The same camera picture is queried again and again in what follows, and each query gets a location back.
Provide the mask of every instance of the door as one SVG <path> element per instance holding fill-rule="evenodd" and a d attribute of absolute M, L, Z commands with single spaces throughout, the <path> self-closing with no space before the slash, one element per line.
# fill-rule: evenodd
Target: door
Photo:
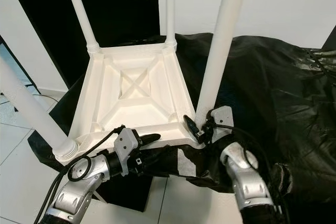
<path fill-rule="evenodd" d="M 19 0 L 68 87 L 89 56 L 71 0 Z M 158 0 L 82 0 L 100 47 L 142 44 L 160 34 Z"/>

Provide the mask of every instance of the white wall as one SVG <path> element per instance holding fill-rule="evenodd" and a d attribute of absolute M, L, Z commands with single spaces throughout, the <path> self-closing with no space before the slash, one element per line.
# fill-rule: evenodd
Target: white wall
<path fill-rule="evenodd" d="M 18 0 L 0 0 L 0 34 L 41 93 L 68 90 Z"/>
<path fill-rule="evenodd" d="M 221 0 L 175 0 L 180 34 L 214 31 Z M 159 0 L 165 34 L 165 0 Z M 336 25 L 336 0 L 244 0 L 235 36 L 258 35 L 301 47 L 321 48 Z"/>

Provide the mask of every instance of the wire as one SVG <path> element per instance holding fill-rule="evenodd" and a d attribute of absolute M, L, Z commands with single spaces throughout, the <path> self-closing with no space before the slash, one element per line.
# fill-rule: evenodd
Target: wire
<path fill-rule="evenodd" d="M 278 196 L 277 198 L 280 199 L 280 201 L 281 201 L 281 203 L 282 203 L 282 205 L 284 207 L 284 210 L 285 210 L 284 215 L 285 215 L 286 222 L 288 224 L 290 224 L 290 219 L 289 219 L 289 213 L 288 213 L 287 204 L 286 204 L 284 198 L 282 197 L 282 195 L 281 195 L 278 187 L 275 186 L 275 184 L 273 182 L 272 176 L 270 174 L 271 169 L 270 169 L 270 164 L 269 164 L 268 158 L 267 158 L 266 153 L 263 150 L 262 146 L 257 141 L 257 139 L 254 136 L 252 136 L 251 134 L 249 134 L 248 132 L 246 132 L 246 131 L 244 131 L 244 130 L 242 130 L 240 128 L 237 128 L 237 127 L 233 127 L 233 126 L 229 126 L 229 125 L 221 125 L 221 124 L 216 124 L 216 127 L 230 129 L 230 130 L 233 130 L 233 131 L 236 131 L 236 132 L 243 133 L 244 135 L 248 136 L 253 141 L 253 143 L 258 147 L 258 149 L 262 153 L 263 159 L 264 159 L 264 161 L 266 163 L 267 175 L 268 175 L 268 180 L 269 180 L 269 183 L 270 183 L 270 186 L 271 186 L 271 191 L 273 191 L 273 194 L 274 194 L 274 191 L 276 192 L 276 194 Z M 250 163 L 250 161 L 247 158 L 246 145 L 247 145 L 246 141 L 244 141 L 244 145 L 243 145 L 244 158 L 245 158 L 246 162 L 251 166 L 251 168 L 253 170 L 255 170 L 256 172 L 258 172 L 258 170 L 256 168 L 254 168 L 254 166 Z"/>
<path fill-rule="evenodd" d="M 94 145 L 91 149 L 89 149 L 88 151 L 86 151 L 84 154 L 74 158 L 69 164 L 67 164 L 63 170 L 57 175 L 57 177 L 54 179 L 54 181 L 52 182 L 50 188 L 49 188 L 49 191 L 43 201 L 43 204 L 40 208 L 40 211 L 38 212 L 37 216 L 36 216 L 36 219 L 34 221 L 34 224 L 38 224 L 38 221 L 40 220 L 41 218 L 41 215 L 44 211 L 44 209 L 46 208 L 46 205 L 47 205 L 47 202 L 48 202 L 48 199 L 50 198 L 50 195 L 53 196 L 53 198 L 51 197 L 50 198 L 50 201 L 49 201 L 49 205 L 52 203 L 55 195 L 56 195 L 56 192 L 57 192 L 57 188 L 63 178 L 63 176 L 68 172 L 68 170 L 75 164 L 77 163 L 78 161 L 80 161 L 82 158 L 86 157 L 89 153 L 91 153 L 93 150 L 95 150 L 99 145 L 101 145 L 103 142 L 105 142 L 112 134 L 116 133 L 117 132 L 117 129 L 114 129 L 113 131 L 111 131 L 109 134 L 107 134 L 102 140 L 100 140 L 96 145 Z"/>
<path fill-rule="evenodd" d="M 48 96 L 48 95 L 44 95 L 44 94 L 33 94 L 33 95 L 38 95 L 38 96 L 40 96 L 40 97 L 49 97 L 49 98 L 53 99 L 55 102 L 58 103 L 58 101 L 57 101 L 55 98 L 50 97 L 50 96 Z M 10 101 L 2 102 L 2 103 L 0 103 L 0 105 L 5 104 L 5 103 L 7 103 L 7 102 L 10 102 Z"/>

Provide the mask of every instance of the black tarp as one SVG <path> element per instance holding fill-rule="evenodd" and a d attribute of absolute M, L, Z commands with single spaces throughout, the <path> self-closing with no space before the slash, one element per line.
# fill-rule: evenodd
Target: black tarp
<path fill-rule="evenodd" d="M 196 107 L 212 34 L 176 35 L 176 39 L 179 64 Z M 51 112 L 66 132 L 81 83 L 79 80 Z M 300 48 L 265 37 L 234 38 L 216 107 L 231 106 L 235 126 L 252 134 L 264 148 L 293 223 L 324 219 L 328 214 L 332 216 L 331 209 L 336 209 L 335 102 L 336 52 Z M 50 147 L 37 133 L 28 141 L 42 163 L 57 168 Z M 188 178 L 190 182 L 231 192 L 225 169 L 213 155 L 226 141 L 228 137 L 197 152 L 181 146 L 196 164 L 197 178 Z M 258 154 L 253 146 L 250 149 Z M 169 155 L 159 156 L 149 166 L 149 173 L 177 173 L 176 148 L 167 151 Z"/>

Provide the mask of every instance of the tile floor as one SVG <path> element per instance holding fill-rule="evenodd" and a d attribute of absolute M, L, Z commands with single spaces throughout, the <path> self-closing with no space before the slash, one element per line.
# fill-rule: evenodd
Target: tile floor
<path fill-rule="evenodd" d="M 35 97 L 46 111 L 55 102 Z M 34 131 L 10 103 L 0 107 L 0 223 L 33 223 L 56 171 L 41 164 L 27 139 Z M 183 178 L 155 178 L 144 213 L 92 200 L 89 223 L 241 223 L 234 195 L 196 187 Z"/>

